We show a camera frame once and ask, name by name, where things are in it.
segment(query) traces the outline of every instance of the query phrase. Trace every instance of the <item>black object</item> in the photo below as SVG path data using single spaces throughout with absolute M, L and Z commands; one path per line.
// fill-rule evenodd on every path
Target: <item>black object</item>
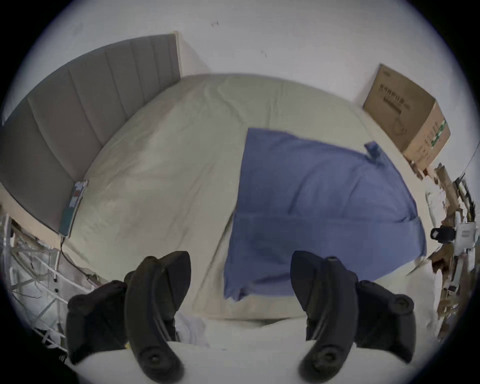
M 123 310 L 127 285 L 114 280 L 68 302 L 68 356 L 77 364 L 95 352 L 125 348 Z
M 292 287 L 307 313 L 307 340 L 316 340 L 300 363 L 300 375 L 323 383 L 342 368 L 353 342 L 389 351 L 410 362 L 415 349 L 413 301 L 370 281 L 358 282 L 336 257 L 296 251 Z
M 167 341 L 176 340 L 175 313 L 190 286 L 190 255 L 173 252 L 161 259 L 146 257 L 128 274 L 125 330 L 144 373 L 157 383 L 183 376 L 183 365 Z
M 448 244 L 453 242 L 456 237 L 456 230 L 452 227 L 446 227 L 444 225 L 440 228 L 433 228 L 430 231 L 430 238 L 432 240 L 437 240 L 440 244 Z

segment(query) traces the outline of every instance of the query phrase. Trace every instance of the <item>gray upholstered headboard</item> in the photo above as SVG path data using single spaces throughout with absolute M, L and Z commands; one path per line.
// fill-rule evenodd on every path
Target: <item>gray upholstered headboard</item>
M 174 34 L 121 41 L 70 61 L 0 129 L 0 182 L 58 231 L 74 182 L 126 120 L 179 79 Z

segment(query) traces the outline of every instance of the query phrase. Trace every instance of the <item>cardboard box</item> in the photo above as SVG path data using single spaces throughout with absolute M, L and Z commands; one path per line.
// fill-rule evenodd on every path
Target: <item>cardboard box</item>
M 420 171 L 433 162 L 450 137 L 435 98 L 384 65 L 380 66 L 363 109 Z

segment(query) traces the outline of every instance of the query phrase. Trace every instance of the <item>bedding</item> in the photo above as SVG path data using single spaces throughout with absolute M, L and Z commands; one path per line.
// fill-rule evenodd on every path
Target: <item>bedding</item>
M 375 142 L 368 154 L 250 128 L 225 263 L 225 298 L 290 296 L 296 250 L 338 257 L 376 280 L 418 257 L 426 239 L 415 201 Z
M 363 154 L 364 144 L 376 141 L 416 201 L 423 229 L 429 234 L 433 228 L 420 180 L 360 108 L 289 81 L 201 75 L 182 78 L 159 94 L 102 148 L 87 171 L 89 185 L 64 252 L 80 267 L 112 280 L 123 279 L 146 256 L 186 250 L 192 280 L 180 309 L 185 315 L 301 316 L 292 298 L 223 299 L 222 252 L 228 249 L 249 127 L 270 127 Z M 427 254 L 435 247 L 427 236 Z M 396 273 L 405 276 L 414 266 L 411 262 Z

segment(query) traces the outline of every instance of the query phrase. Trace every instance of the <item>beige bed sheet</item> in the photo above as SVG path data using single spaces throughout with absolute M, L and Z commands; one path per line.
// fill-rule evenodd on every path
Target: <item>beige bed sheet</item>
M 358 107 L 305 85 L 249 75 L 183 78 L 139 110 L 87 172 L 89 185 L 64 250 L 106 279 L 149 255 L 186 250 L 192 280 L 182 312 L 215 318 L 301 315 L 294 298 L 223 299 L 228 223 L 249 127 L 365 153 L 375 140 L 402 174 L 426 234 L 425 191 L 386 134 Z M 428 252 L 435 243 L 427 236 Z M 404 276 L 409 263 L 396 271 Z

